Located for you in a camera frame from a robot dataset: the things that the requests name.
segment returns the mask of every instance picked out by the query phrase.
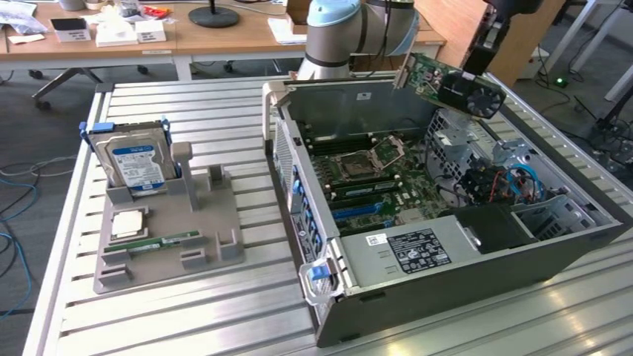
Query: barcode label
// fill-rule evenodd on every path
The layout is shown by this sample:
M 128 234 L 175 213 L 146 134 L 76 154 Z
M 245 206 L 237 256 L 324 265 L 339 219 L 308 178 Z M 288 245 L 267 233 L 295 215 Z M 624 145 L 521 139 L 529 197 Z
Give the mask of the barcode label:
M 387 243 L 387 234 L 371 235 L 365 238 L 369 246 L 381 245 L 383 243 Z

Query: white box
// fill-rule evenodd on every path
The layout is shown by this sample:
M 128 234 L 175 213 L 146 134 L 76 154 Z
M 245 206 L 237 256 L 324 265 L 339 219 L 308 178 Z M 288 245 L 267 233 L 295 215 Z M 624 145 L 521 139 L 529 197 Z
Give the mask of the white box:
M 135 31 L 140 43 L 167 41 L 163 21 L 138 21 Z
M 95 39 L 98 47 L 112 47 L 138 45 L 136 33 L 128 22 L 108 23 L 98 26 L 98 36 Z
M 541 48 L 540 49 L 540 54 L 539 54 L 539 47 L 535 49 L 535 52 L 532 52 L 532 58 L 528 61 L 528 65 L 525 65 L 524 72 L 521 73 L 519 79 L 533 79 L 536 77 L 536 74 L 541 70 L 541 67 L 544 66 L 544 62 L 547 62 L 547 59 L 551 58 L 551 54 Z
M 76 42 L 91 40 L 91 30 L 88 30 L 84 19 L 51 19 L 52 28 L 56 31 L 60 42 Z

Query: red object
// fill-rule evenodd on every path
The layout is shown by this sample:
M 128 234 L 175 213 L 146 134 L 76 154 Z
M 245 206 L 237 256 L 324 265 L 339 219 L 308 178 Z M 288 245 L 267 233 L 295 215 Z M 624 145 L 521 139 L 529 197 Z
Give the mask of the red object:
M 158 19 L 164 18 L 170 15 L 171 10 L 167 7 L 156 7 L 156 6 L 143 6 L 143 13 L 148 16 L 156 17 Z

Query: metal frame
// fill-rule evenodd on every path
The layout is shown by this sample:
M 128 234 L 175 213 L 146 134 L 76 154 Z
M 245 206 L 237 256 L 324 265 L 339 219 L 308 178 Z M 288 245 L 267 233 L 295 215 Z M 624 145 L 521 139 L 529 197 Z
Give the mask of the metal frame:
M 581 14 L 577 16 L 576 20 L 573 21 L 572 27 L 565 33 L 565 36 L 563 37 L 559 46 L 556 46 L 555 51 L 551 54 L 551 57 L 545 61 L 545 69 L 547 71 L 552 71 L 552 68 L 556 65 L 556 62 L 561 58 L 563 53 L 565 52 L 567 48 L 569 47 L 573 38 L 576 37 L 579 31 L 581 30 L 583 25 L 585 24 L 589 15 L 592 15 L 592 12 L 596 10 L 597 5 L 607 5 L 607 4 L 613 4 L 617 5 L 620 3 L 620 0 L 588 0 L 587 5 L 583 8 Z
M 175 141 L 194 142 L 192 168 L 227 165 L 237 194 L 247 264 L 96 296 L 91 292 L 98 241 L 94 232 L 102 224 L 106 175 L 83 144 L 24 355 L 631 353 L 631 232 L 545 283 L 332 348 L 315 347 L 261 140 L 260 88 L 264 82 L 285 79 L 134 83 L 116 85 L 114 93 L 96 95 L 92 122 L 135 122 L 167 115 Z M 210 99 L 208 93 L 224 93 L 228 86 L 240 87 L 244 95 Z M 507 104 L 633 214 L 633 193 L 513 93 Z M 503 139 L 517 138 L 504 120 L 487 122 Z

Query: table leg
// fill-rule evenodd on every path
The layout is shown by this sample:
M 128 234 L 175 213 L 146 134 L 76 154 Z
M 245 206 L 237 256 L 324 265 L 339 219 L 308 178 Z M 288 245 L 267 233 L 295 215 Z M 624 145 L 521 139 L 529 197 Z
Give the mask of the table leg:
M 190 68 L 192 62 L 191 56 L 175 56 L 175 66 L 176 73 L 179 74 L 179 81 L 194 80 Z
M 628 85 L 633 85 L 633 65 L 624 74 L 623 78 L 620 78 L 619 82 L 616 85 L 613 85 L 613 88 L 611 91 L 607 93 L 607 96 L 604 97 L 608 101 L 615 102 L 620 95 L 623 94 L 624 88 Z
M 596 6 L 599 5 L 600 0 L 589 0 L 587 3 L 585 7 L 583 8 L 581 14 L 577 16 L 576 21 L 572 24 L 572 27 L 565 33 L 565 36 L 561 39 L 561 42 L 559 43 L 559 46 L 556 46 L 555 52 L 551 54 L 551 58 L 545 62 L 545 69 L 547 71 L 552 71 L 552 68 L 559 61 L 559 58 L 561 58 L 563 52 L 565 52 L 565 49 L 569 47 L 573 38 L 577 35 L 577 32 L 581 30 L 581 26 L 587 22 L 587 19 L 589 15 L 593 12 L 593 9 L 596 9 Z
M 601 27 L 601 30 L 597 31 L 597 34 L 593 37 L 593 40 L 591 41 L 589 46 L 587 46 L 585 50 L 583 51 L 581 56 L 577 58 L 577 61 L 573 63 L 573 66 L 572 66 L 573 71 L 579 72 L 583 69 L 583 66 L 589 60 L 589 57 L 592 56 L 593 52 L 596 52 L 597 46 L 601 45 L 601 42 L 604 38 L 607 37 L 609 31 L 612 30 L 613 25 L 617 23 L 617 20 L 625 13 L 628 13 L 625 9 L 619 9 L 616 10 L 616 13 L 608 18 L 607 22 L 604 23 Z

